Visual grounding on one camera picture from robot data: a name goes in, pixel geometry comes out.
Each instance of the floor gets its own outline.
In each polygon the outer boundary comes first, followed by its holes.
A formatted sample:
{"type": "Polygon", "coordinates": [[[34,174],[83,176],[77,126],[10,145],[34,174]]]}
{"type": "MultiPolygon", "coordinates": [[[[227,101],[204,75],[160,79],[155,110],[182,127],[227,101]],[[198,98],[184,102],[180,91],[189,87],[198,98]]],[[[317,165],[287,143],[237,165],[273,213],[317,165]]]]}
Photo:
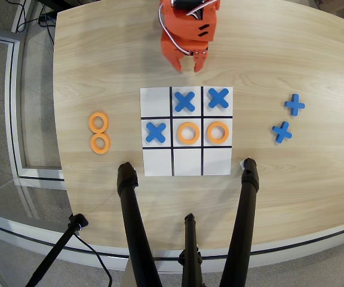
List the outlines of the floor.
{"type": "MultiPolygon", "coordinates": [[[[313,0],[290,1],[317,8],[313,0]]],[[[37,5],[32,19],[41,8],[37,5]]],[[[16,9],[0,0],[0,29],[11,29],[16,9]]],[[[344,10],[336,15],[344,18],[344,10]]],[[[54,28],[50,29],[54,37],[54,28]]],[[[6,46],[0,44],[0,210],[65,224],[71,214],[65,191],[21,188],[12,181],[4,115],[6,51],[6,46]]],[[[60,167],[53,111],[53,49],[46,28],[35,22],[28,25],[21,87],[26,163],[60,167]]],[[[42,255],[0,240],[0,281],[4,286],[23,286],[42,259],[42,255]]],[[[122,272],[112,273],[113,286],[120,286],[122,272]]],[[[203,277],[207,286],[218,286],[221,273],[203,274],[203,277]]],[[[181,286],[181,275],[162,275],[161,279],[163,286],[181,286]]],[[[57,260],[39,286],[107,286],[107,282],[101,268],[57,260]]],[[[297,260],[252,268],[247,286],[344,287],[344,245],[297,260]]]]}

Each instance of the orange o ring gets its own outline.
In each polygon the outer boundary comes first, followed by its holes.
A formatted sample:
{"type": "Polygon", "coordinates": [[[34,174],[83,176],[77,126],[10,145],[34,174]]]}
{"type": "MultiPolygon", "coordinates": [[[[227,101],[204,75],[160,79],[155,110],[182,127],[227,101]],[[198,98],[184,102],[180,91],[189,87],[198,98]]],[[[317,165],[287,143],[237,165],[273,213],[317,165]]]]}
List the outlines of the orange o ring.
{"type": "Polygon", "coordinates": [[[196,126],[194,123],[183,123],[177,130],[177,137],[180,139],[180,141],[183,144],[186,144],[186,145],[193,145],[198,140],[199,136],[200,136],[200,130],[198,129],[198,126],[196,126]],[[191,127],[195,130],[195,136],[193,137],[193,139],[186,139],[183,137],[182,132],[186,127],[191,127]]]}
{"type": "Polygon", "coordinates": [[[90,116],[89,125],[90,129],[94,133],[103,133],[108,128],[108,117],[102,112],[95,112],[90,116]],[[103,127],[101,127],[100,129],[98,129],[94,124],[94,120],[96,117],[100,117],[103,120],[103,127]]]}
{"type": "Polygon", "coordinates": [[[215,121],[214,123],[211,123],[208,127],[208,130],[207,130],[207,135],[208,135],[208,138],[209,140],[214,143],[214,144],[222,144],[224,141],[226,141],[229,137],[229,129],[228,127],[226,126],[226,124],[220,122],[220,121],[215,121]],[[224,129],[224,136],[220,139],[215,139],[214,137],[212,137],[212,130],[215,128],[215,127],[222,127],[224,129]]]}
{"type": "Polygon", "coordinates": [[[91,138],[91,148],[93,149],[94,152],[96,152],[97,154],[104,154],[106,151],[108,151],[108,149],[110,148],[110,139],[108,138],[108,136],[104,133],[96,133],[95,135],[93,135],[93,137],[91,138]],[[99,148],[96,144],[96,139],[97,138],[101,138],[104,140],[105,142],[105,147],[104,148],[99,148]]]}

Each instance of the blue cross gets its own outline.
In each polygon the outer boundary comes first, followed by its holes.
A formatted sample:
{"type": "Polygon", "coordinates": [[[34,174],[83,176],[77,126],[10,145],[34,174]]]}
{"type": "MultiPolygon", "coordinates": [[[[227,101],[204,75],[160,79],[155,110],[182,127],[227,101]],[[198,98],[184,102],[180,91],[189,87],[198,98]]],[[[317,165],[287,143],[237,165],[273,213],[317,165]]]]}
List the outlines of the blue cross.
{"type": "Polygon", "coordinates": [[[220,93],[218,93],[214,88],[209,89],[209,94],[213,97],[213,99],[209,103],[209,107],[212,109],[217,106],[217,104],[222,105],[223,108],[229,107],[227,101],[225,101],[224,97],[229,94],[229,90],[227,88],[223,88],[220,93]]]}
{"type": "Polygon", "coordinates": [[[293,116],[298,116],[298,110],[299,109],[304,109],[305,104],[299,102],[299,94],[294,94],[291,97],[291,102],[285,102],[285,106],[288,108],[291,108],[291,115],[293,116]]]}
{"type": "Polygon", "coordinates": [[[150,134],[146,137],[146,141],[152,142],[156,138],[161,143],[165,142],[165,137],[161,133],[166,127],[164,123],[161,123],[158,127],[155,127],[152,123],[147,123],[150,134]]]}
{"type": "Polygon", "coordinates": [[[179,104],[175,107],[176,112],[180,112],[183,108],[187,108],[190,112],[195,110],[195,106],[191,104],[191,100],[195,97],[194,92],[190,91],[185,97],[181,93],[176,92],[174,96],[179,100],[179,104]]]}
{"type": "Polygon", "coordinates": [[[275,139],[276,142],[281,144],[284,138],[291,139],[293,137],[293,135],[287,131],[288,128],[289,123],[287,121],[283,121],[281,127],[273,127],[273,132],[278,133],[275,139]]]}

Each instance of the black stand pole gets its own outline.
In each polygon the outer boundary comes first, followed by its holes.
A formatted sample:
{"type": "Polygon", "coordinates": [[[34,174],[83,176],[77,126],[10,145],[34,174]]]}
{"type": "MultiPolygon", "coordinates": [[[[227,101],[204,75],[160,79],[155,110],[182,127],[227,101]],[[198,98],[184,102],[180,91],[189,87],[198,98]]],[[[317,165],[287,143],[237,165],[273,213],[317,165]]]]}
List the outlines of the black stand pole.
{"type": "Polygon", "coordinates": [[[182,287],[204,287],[201,273],[201,254],[196,242],[196,221],[193,214],[185,217],[185,249],[179,256],[183,266],[182,287]]]}
{"type": "Polygon", "coordinates": [[[46,274],[47,270],[50,268],[50,266],[52,265],[54,260],[57,258],[59,253],[62,251],[64,246],[70,240],[74,232],[88,225],[88,221],[81,214],[70,216],[69,219],[70,219],[70,223],[68,225],[69,228],[66,230],[66,232],[63,233],[61,238],[59,238],[58,242],[50,250],[50,252],[47,254],[45,259],[43,259],[42,263],[38,266],[38,268],[33,273],[33,276],[30,278],[30,281],[29,283],[27,283],[26,287],[36,286],[38,282],[41,281],[43,276],[46,274]]]}
{"type": "Polygon", "coordinates": [[[247,158],[244,167],[237,216],[220,287],[242,287],[246,283],[259,177],[254,160],[247,158]]]}
{"type": "Polygon", "coordinates": [[[142,216],[137,205],[135,187],[136,171],[130,163],[119,166],[118,194],[122,204],[125,235],[137,287],[161,287],[160,278],[153,261],[142,216]]]}

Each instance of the tic-tac-toe board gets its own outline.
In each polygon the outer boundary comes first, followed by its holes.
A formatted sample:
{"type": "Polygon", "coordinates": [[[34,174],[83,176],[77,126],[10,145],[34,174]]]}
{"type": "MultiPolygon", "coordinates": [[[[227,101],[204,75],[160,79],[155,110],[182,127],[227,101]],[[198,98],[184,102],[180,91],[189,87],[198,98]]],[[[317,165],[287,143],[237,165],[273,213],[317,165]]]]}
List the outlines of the tic-tac-toe board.
{"type": "Polygon", "coordinates": [[[230,175],[232,87],[140,89],[145,176],[230,175]]]}

